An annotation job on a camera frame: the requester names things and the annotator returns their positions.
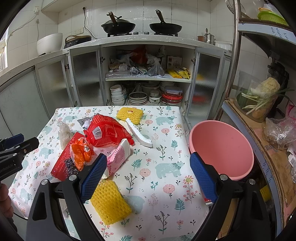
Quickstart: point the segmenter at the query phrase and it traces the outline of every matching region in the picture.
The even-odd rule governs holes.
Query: human hand
[[[7,218],[12,218],[13,207],[11,206],[11,200],[8,196],[8,188],[5,184],[2,184],[0,188],[0,210]]]

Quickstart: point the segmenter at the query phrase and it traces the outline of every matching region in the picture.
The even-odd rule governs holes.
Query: wok
[[[174,23],[166,23],[160,10],[156,10],[156,14],[160,19],[160,23],[150,24],[150,28],[155,32],[155,34],[174,34],[175,36],[178,36],[178,32],[181,31],[182,26]]]
[[[136,26],[134,23],[121,19],[122,16],[114,16],[113,12],[109,12],[107,16],[109,16],[111,20],[107,21],[101,26],[103,27],[104,31],[110,35],[128,34],[133,31]]]

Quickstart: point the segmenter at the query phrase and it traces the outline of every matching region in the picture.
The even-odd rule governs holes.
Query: electrical outlet
[[[76,30],[74,31],[74,34],[75,34],[75,35],[83,34],[83,33],[84,33],[84,28],[79,28],[79,29],[76,29]]]
[[[35,6],[33,11],[34,11],[34,13],[38,13],[39,12],[39,6]]]

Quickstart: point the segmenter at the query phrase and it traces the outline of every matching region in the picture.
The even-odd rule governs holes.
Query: green plastic basket
[[[258,19],[272,21],[272,22],[276,22],[276,23],[280,23],[280,24],[289,26],[288,23],[286,22],[286,20],[284,20],[281,16],[275,14],[274,12],[261,11],[258,13]]]

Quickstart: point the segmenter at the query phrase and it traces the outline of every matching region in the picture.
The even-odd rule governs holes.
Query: pink basin
[[[219,174],[237,181],[247,176],[254,164],[248,140],[229,124],[206,120],[193,127],[189,136],[190,152],[197,152]]]

